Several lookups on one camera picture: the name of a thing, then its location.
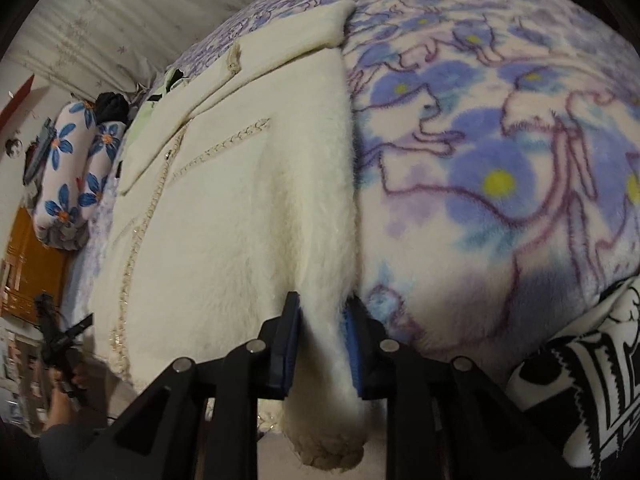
grey sleeve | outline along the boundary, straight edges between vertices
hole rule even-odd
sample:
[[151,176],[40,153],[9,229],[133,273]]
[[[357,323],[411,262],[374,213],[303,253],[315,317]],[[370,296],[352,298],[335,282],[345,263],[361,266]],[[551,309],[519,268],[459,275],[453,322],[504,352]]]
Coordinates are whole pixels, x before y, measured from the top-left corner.
[[75,424],[59,424],[40,436],[38,448],[49,480],[72,480],[79,455],[94,435]]

curtain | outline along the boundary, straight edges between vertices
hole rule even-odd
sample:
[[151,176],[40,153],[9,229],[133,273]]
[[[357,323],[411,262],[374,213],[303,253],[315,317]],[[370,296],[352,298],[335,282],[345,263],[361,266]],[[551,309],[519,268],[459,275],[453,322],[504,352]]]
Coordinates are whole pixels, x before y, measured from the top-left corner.
[[133,98],[254,0],[40,0],[7,56],[83,98]]

hand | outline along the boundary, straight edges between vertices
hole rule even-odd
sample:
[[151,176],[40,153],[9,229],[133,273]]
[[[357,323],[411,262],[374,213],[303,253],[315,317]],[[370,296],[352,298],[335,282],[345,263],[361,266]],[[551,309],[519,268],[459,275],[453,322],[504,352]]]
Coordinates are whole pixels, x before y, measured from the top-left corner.
[[[56,389],[62,390],[61,382],[64,380],[62,372],[57,368],[49,368],[49,380],[51,386]],[[86,390],[89,383],[89,373],[84,363],[80,363],[74,368],[74,376],[71,382],[75,384],[81,390]]]

blue gripper pad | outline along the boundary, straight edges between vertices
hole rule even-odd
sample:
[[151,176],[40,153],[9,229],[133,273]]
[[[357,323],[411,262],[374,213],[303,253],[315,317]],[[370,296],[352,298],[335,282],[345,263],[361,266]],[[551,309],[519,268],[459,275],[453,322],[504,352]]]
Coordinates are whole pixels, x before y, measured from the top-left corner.
[[300,295],[296,292],[288,292],[271,346],[269,370],[270,386],[279,389],[284,396],[289,393],[293,384],[301,323]]
[[358,346],[358,333],[356,330],[356,322],[353,317],[353,311],[347,303],[344,309],[344,317],[342,319],[342,333],[347,345],[349,355],[349,366],[351,367],[351,381],[353,387],[358,392],[358,396],[362,396],[362,359],[360,356],[360,348]]

bed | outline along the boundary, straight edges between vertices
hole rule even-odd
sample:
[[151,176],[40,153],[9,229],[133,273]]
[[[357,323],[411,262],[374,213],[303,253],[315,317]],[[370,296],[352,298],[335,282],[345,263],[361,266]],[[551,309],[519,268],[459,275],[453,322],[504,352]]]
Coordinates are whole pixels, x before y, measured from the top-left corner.
[[[172,66],[197,76],[243,34],[335,1],[257,0]],[[568,0],[354,1],[342,53],[357,293],[392,337],[435,358],[472,356],[504,384],[638,269],[638,56]],[[117,162],[72,321],[108,254]]]

